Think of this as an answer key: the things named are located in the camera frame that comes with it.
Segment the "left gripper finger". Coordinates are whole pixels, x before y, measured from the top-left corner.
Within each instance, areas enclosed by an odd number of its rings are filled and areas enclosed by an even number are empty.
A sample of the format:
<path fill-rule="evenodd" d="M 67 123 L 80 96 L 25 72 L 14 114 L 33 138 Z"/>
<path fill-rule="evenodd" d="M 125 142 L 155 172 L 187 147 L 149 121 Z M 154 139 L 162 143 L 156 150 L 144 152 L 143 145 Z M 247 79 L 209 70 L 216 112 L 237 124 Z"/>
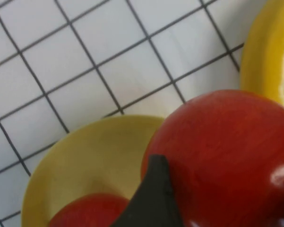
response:
<path fill-rule="evenodd" d="M 164 155 L 150 155 L 146 174 L 113 227 L 183 227 Z"/>

